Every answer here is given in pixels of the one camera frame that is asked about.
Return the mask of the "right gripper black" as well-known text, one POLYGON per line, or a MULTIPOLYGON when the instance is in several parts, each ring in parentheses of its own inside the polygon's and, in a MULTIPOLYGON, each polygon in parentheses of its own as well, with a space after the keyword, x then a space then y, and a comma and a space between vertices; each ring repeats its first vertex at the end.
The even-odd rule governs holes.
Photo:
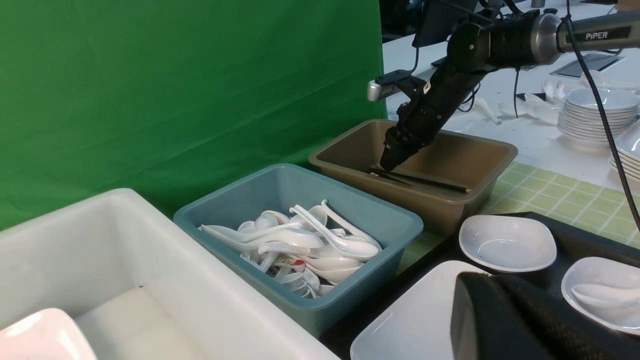
POLYGON ((429 80, 414 89, 398 112, 398 122, 385 133, 379 166, 396 167, 429 146, 458 107, 488 74, 486 70, 458 70, 442 63, 429 80))

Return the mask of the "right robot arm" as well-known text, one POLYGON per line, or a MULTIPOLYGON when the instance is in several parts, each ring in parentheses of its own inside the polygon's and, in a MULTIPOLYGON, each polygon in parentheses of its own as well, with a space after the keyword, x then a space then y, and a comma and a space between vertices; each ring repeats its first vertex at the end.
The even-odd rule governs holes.
POLYGON ((551 65, 563 53, 638 48, 639 23, 638 10, 576 22, 533 11, 487 27, 462 25, 450 36, 446 56, 429 80, 396 70, 369 82, 370 101, 398 92, 409 97, 398 109, 398 123, 386 132, 379 166, 393 171, 429 146, 489 73, 551 65))

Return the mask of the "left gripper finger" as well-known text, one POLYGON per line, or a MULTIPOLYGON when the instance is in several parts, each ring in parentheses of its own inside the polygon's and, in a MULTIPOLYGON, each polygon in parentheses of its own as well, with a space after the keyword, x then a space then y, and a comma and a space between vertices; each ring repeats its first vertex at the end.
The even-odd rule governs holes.
POLYGON ((462 272, 450 321, 455 360, 624 360, 627 338, 513 275, 462 272))

